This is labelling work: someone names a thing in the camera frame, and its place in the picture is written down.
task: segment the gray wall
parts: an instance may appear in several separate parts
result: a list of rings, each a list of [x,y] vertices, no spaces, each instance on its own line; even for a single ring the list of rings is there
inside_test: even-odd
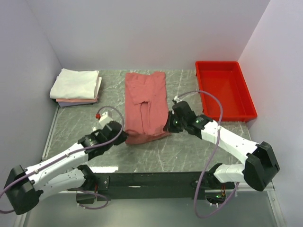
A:
[[[258,118],[255,141],[272,144],[281,171],[274,178],[287,226],[302,226],[303,188],[303,2],[271,0],[240,65]]]
[[[27,0],[63,67],[194,69],[237,61],[269,0]]]
[[[49,90],[60,63],[24,0],[0,0],[0,187],[12,167],[41,159],[55,111]],[[1,209],[11,209],[6,196]],[[1,215],[12,226],[16,215]]]

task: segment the folded white cloth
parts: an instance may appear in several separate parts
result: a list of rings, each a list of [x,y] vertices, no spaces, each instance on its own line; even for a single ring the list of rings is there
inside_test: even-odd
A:
[[[55,81],[50,98],[95,99],[101,85],[99,71],[72,71],[62,69]]]

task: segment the stack of folded clothes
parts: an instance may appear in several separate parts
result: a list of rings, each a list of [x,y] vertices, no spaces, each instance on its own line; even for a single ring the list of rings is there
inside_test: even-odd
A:
[[[50,98],[60,106],[96,103],[102,78],[99,71],[62,69],[51,89]]]

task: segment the folded garment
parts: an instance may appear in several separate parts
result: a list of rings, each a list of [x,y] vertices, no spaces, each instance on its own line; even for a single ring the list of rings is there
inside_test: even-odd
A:
[[[164,72],[125,76],[126,144],[139,144],[170,135],[163,131],[168,117]]]
[[[50,98],[96,99],[99,71],[62,69],[51,89]]]
[[[87,104],[93,104],[93,103],[64,103],[64,102],[58,102],[60,107],[74,106],[74,105],[87,105]]]
[[[100,85],[102,78],[98,77],[98,84],[97,84],[97,93],[99,92]],[[95,99],[67,99],[67,98],[58,98],[56,99],[56,102],[62,102],[62,103],[96,103],[98,101],[98,96]]]

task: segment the table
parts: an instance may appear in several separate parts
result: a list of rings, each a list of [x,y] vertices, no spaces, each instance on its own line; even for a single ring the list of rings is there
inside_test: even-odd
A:
[[[151,74],[153,70],[133,70],[142,74]],[[95,119],[97,110],[104,105],[116,107],[125,113],[125,73],[128,70],[101,70],[100,101],[93,105],[59,108],[52,136],[48,144],[47,157],[53,157],[69,148],[83,135],[98,127]],[[172,99],[177,94],[197,90],[195,70],[164,70],[166,74],[167,102],[172,107]],[[202,105],[198,94],[185,99],[195,111],[201,113]],[[250,139],[248,128],[243,122],[223,122],[223,127]],[[161,140],[146,144],[112,147],[104,155],[88,162],[94,172],[185,172],[201,171],[214,149],[214,144],[188,135],[187,132],[173,134]],[[216,163],[240,163],[228,152],[218,149],[210,167]]]

